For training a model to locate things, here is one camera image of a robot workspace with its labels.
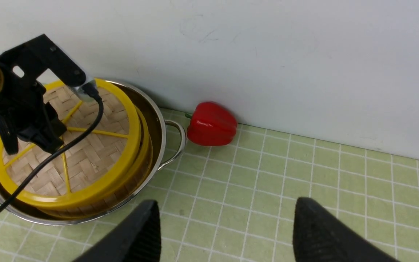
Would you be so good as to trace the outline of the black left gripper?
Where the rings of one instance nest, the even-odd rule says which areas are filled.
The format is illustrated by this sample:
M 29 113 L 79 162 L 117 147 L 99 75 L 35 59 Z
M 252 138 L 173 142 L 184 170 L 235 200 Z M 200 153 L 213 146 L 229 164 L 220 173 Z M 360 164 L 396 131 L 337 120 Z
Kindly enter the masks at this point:
M 0 56 L 0 139 L 10 155 L 19 151 L 20 140 L 48 153 L 63 146 L 60 136 L 67 128 L 53 106 L 44 102 L 46 89 L 37 81 L 47 69 L 26 53 Z

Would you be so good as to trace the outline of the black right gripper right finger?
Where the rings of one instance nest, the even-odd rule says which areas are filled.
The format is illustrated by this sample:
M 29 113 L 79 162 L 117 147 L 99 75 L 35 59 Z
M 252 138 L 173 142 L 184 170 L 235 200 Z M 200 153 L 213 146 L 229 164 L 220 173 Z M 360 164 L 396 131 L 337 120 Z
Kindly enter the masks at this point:
M 296 200 L 293 236 L 296 262 L 396 262 L 308 197 Z

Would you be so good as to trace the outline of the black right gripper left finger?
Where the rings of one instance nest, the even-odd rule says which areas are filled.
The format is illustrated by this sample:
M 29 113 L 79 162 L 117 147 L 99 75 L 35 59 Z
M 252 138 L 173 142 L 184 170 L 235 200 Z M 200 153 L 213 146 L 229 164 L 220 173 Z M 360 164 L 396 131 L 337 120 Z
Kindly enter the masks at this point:
M 161 259 L 158 202 L 144 200 L 75 262 L 158 262 Z

